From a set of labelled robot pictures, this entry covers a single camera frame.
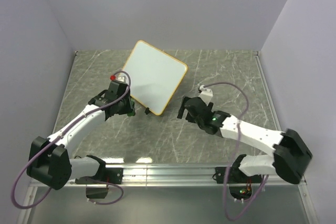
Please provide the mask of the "green whiteboard eraser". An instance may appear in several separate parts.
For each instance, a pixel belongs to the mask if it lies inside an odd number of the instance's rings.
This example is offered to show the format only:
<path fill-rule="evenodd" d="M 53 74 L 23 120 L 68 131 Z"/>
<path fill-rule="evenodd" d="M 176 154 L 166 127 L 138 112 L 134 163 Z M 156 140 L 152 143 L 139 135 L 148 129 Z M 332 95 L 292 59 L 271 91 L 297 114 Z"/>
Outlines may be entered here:
<path fill-rule="evenodd" d="M 127 113 L 127 116 L 135 116 L 135 103 L 133 100 L 130 101 L 129 111 Z"/>

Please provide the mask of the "black wire whiteboard stand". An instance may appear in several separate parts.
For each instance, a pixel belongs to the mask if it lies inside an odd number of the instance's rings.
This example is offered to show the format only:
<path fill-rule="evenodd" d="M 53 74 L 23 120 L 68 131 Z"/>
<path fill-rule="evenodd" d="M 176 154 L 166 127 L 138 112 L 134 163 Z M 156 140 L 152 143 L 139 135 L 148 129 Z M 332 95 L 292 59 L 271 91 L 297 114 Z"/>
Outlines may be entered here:
<path fill-rule="evenodd" d="M 151 113 L 151 111 L 150 111 L 150 109 L 149 109 L 149 108 L 146 108 L 146 109 L 144 110 L 144 113 L 145 113 L 146 115 L 148 115 L 148 114 L 150 114 L 150 113 Z"/>

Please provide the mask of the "orange framed whiteboard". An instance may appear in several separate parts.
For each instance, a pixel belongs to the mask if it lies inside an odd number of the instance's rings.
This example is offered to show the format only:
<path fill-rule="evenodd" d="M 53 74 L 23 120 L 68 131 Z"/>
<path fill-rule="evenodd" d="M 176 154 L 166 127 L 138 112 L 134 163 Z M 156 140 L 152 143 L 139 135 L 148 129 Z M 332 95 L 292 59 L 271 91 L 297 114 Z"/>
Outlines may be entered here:
<path fill-rule="evenodd" d="M 136 42 L 123 68 L 131 96 L 154 115 L 161 115 L 188 71 L 184 62 L 143 40 Z"/>

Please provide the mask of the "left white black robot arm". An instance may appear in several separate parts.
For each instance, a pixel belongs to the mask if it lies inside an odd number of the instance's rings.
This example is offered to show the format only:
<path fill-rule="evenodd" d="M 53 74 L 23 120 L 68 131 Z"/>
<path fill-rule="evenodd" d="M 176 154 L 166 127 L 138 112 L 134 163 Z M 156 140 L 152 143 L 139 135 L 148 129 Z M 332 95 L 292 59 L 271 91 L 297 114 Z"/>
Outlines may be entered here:
<path fill-rule="evenodd" d="M 59 190 L 72 179 L 88 177 L 94 183 L 106 178 L 106 163 L 87 155 L 71 158 L 81 141 L 97 126 L 114 115 L 135 114 L 134 102 L 127 83 L 112 80 L 108 89 L 93 97 L 84 110 L 61 130 L 47 138 L 33 140 L 27 175 L 44 185 Z"/>

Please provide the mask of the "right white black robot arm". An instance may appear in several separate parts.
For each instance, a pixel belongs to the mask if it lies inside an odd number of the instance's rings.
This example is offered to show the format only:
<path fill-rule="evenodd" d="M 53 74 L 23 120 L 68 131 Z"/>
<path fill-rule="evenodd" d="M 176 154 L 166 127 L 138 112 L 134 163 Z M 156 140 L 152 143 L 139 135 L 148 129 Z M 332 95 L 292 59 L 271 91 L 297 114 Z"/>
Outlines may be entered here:
<path fill-rule="evenodd" d="M 290 184 L 299 184 L 312 160 L 312 153 L 300 135 L 292 130 L 265 129 L 238 119 L 223 111 L 213 111 L 213 103 L 200 97 L 184 97 L 177 117 L 195 123 L 209 135 L 236 140 L 250 145 L 263 155 L 240 154 L 229 171 L 230 183 L 261 181 L 263 175 L 277 175 Z"/>

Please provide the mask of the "aluminium mounting rail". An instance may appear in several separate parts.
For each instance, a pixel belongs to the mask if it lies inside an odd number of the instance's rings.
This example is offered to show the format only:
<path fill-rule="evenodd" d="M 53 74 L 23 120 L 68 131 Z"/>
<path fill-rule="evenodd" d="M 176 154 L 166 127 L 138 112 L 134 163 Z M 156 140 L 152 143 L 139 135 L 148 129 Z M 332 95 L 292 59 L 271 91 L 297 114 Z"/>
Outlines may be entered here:
<path fill-rule="evenodd" d="M 135 187 L 197 187 L 219 185 L 212 179 L 215 167 L 223 164 L 107 164 L 122 167 L 120 186 Z"/>

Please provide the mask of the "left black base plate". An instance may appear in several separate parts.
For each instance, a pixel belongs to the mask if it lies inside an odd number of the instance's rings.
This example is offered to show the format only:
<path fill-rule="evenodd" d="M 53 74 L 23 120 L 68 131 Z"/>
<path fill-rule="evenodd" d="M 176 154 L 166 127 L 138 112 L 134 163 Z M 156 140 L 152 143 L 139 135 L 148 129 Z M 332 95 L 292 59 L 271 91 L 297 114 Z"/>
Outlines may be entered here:
<path fill-rule="evenodd" d="M 123 179 L 123 168 L 122 167 L 107 167 L 102 172 L 101 175 L 94 177 L 82 177 L 80 179 L 75 179 L 76 184 L 106 184 L 112 183 L 116 185 L 121 185 Z"/>

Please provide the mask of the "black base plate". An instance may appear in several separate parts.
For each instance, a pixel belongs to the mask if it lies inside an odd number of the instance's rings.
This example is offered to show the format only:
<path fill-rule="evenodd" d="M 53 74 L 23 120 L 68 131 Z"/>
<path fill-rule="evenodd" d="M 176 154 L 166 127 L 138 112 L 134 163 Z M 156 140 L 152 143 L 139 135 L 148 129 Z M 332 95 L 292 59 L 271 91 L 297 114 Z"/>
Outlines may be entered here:
<path fill-rule="evenodd" d="M 215 167 L 215 173 L 213 174 L 212 179 L 216 181 L 217 184 L 223 184 L 226 170 L 227 170 L 226 166 Z M 238 168 L 231 168 L 229 171 L 229 177 L 228 177 L 229 184 L 246 184 L 246 183 L 254 184 L 261 182 L 262 182 L 261 175 L 254 175 L 248 177 Z"/>
<path fill-rule="evenodd" d="M 107 167 L 102 172 L 101 175 L 94 177 L 82 177 L 80 179 L 75 179 L 76 184 L 106 184 L 112 183 L 116 185 L 121 185 L 123 179 L 123 168 L 122 167 Z"/>

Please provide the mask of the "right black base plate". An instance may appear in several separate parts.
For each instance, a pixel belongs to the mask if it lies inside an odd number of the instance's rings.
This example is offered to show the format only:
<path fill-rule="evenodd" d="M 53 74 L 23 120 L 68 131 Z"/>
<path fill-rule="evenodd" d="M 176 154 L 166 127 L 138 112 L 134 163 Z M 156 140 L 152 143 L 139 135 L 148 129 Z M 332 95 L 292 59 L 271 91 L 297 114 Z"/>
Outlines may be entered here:
<path fill-rule="evenodd" d="M 216 181 L 217 184 L 223 184 L 226 170 L 227 170 L 226 166 L 215 167 L 215 173 L 213 174 L 212 179 Z M 248 177 L 238 168 L 231 168 L 229 171 L 229 177 L 228 177 L 229 184 L 246 184 L 246 183 L 254 184 L 261 182 L 262 182 L 261 175 L 254 175 Z"/>

